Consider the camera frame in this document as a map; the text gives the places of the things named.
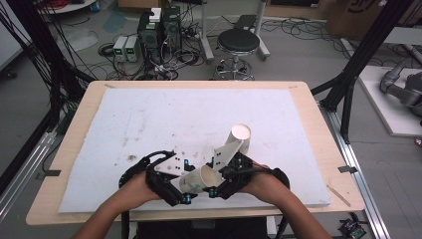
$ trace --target floor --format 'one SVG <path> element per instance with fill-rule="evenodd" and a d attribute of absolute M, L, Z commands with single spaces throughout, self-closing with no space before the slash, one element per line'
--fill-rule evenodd
<path fill-rule="evenodd" d="M 115 5 L 110 4 L 99 13 L 80 10 L 63 14 L 59 19 L 64 26 L 71 29 L 88 28 L 96 33 L 99 41 L 92 47 L 78 51 L 78 54 L 99 79 L 105 79 L 110 76 L 112 68 L 106 64 L 99 65 L 105 61 L 105 58 L 98 55 L 98 47 L 112 42 L 119 34 L 135 33 L 136 17 L 138 14 L 120 13 L 115 9 Z M 228 20 L 236 22 L 237 18 L 228 17 Z M 246 60 L 254 67 L 257 81 L 304 81 L 310 88 L 314 88 L 337 76 L 347 64 L 347 54 L 341 50 L 338 42 L 331 40 L 326 34 L 323 38 L 320 37 L 319 31 L 323 31 L 323 23 L 307 24 L 308 31 L 312 31 L 311 33 L 305 33 L 305 25 L 302 26 L 301 34 L 297 35 L 301 36 L 301 40 L 290 34 L 289 26 L 293 23 L 285 22 L 284 24 L 286 32 L 277 27 L 280 26 L 280 21 L 273 20 L 266 22 L 261 32 L 261 37 L 270 50 L 271 57 L 265 62 L 258 55 L 246 57 Z M 215 26 L 216 31 L 209 34 L 213 36 L 231 27 L 220 17 L 209 19 L 208 26 Z M 207 81 L 212 78 L 215 64 L 227 55 L 215 50 L 215 37 L 209 39 L 215 61 L 210 65 L 202 64 L 178 70 L 176 81 Z M 403 56 L 398 56 L 391 49 L 396 50 L 395 46 L 383 46 L 370 64 L 393 66 L 394 63 L 391 60 L 397 62 Z M 0 79 L 0 102 L 2 103 L 0 105 L 0 134 L 2 135 L 0 173 L 4 172 L 49 109 L 49 93 L 31 62 L 25 56 L 20 56 L 11 66 L 18 77 Z M 136 67 L 138 65 L 130 65 L 127 66 L 127 70 L 132 71 L 131 69 Z M 317 95 L 316 100 L 323 99 L 325 94 Z M 341 116 L 341 105 L 338 113 Z M 60 142 L 60 138 L 59 135 L 53 148 Z M 422 189 L 419 185 L 422 181 L 420 173 L 422 172 L 422 149 L 413 143 L 412 137 L 388 134 L 359 83 L 356 84 L 354 91 L 349 138 L 390 238 L 420 238 Z M 37 179 L 37 176 L 42 173 L 41 166 L 48 167 L 53 157 L 54 153 L 43 165 L 39 166 L 10 210 L 2 213 L 0 217 L 2 238 L 70 237 L 81 226 L 79 224 L 29 226 L 25 222 L 26 214 L 42 183 L 42 180 Z M 347 214 L 330 216 L 319 214 L 316 217 L 332 236 L 339 236 L 340 233 L 336 230 L 340 225 L 338 218 L 345 219 Z M 107 238 L 117 237 L 119 237 L 119 224 L 114 223 Z M 372 237 L 373 235 L 369 232 L 364 238 Z"/>

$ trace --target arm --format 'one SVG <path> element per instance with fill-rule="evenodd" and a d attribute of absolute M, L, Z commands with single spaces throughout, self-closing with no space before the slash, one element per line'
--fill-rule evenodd
<path fill-rule="evenodd" d="M 150 200 L 160 199 L 145 182 L 145 172 L 134 176 L 107 199 L 72 238 L 105 238 L 116 217 Z"/>
<path fill-rule="evenodd" d="M 278 207 L 298 238 L 331 238 L 301 201 L 275 176 L 256 173 L 241 191 Z"/>

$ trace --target wooden table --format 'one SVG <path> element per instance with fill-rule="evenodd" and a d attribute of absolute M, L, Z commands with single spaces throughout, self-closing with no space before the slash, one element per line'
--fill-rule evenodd
<path fill-rule="evenodd" d="M 340 173 L 344 160 L 319 111 L 310 89 L 303 82 L 93 82 L 90 84 L 75 117 L 63 139 L 51 170 L 61 170 L 60 176 L 46 177 L 28 213 L 30 225 L 85 222 L 91 213 L 58 213 L 72 166 L 83 145 L 85 135 L 99 108 L 107 88 L 138 89 L 280 89 L 289 90 L 297 107 L 304 130 L 314 152 L 316 163 L 331 198 L 331 205 L 309 208 L 310 212 L 361 211 L 363 199 L 350 174 Z M 236 208 L 187 211 L 139 211 L 132 220 L 169 220 L 241 217 L 281 214 L 277 208 Z"/>

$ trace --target white paper cup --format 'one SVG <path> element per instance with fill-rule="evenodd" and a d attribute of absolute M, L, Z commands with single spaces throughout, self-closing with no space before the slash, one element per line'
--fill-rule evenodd
<path fill-rule="evenodd" d="M 249 144 L 251 142 L 251 129 L 242 123 L 238 123 L 232 127 L 229 137 L 226 140 L 226 143 L 230 143 L 236 140 L 243 140 L 242 146 L 239 148 L 239 151 L 243 154 L 248 153 Z"/>
<path fill-rule="evenodd" d="M 203 188 L 218 186 L 220 177 L 208 165 L 203 165 L 180 178 L 179 186 L 182 193 L 199 194 Z"/>

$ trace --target black stool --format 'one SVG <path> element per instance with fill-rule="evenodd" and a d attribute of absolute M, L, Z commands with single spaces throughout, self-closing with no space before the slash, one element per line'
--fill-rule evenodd
<path fill-rule="evenodd" d="M 255 53 L 260 46 L 260 39 L 248 30 L 230 29 L 218 36 L 218 48 L 233 55 L 220 61 L 214 73 L 214 80 L 220 77 L 226 80 L 255 80 L 249 63 L 239 59 Z"/>

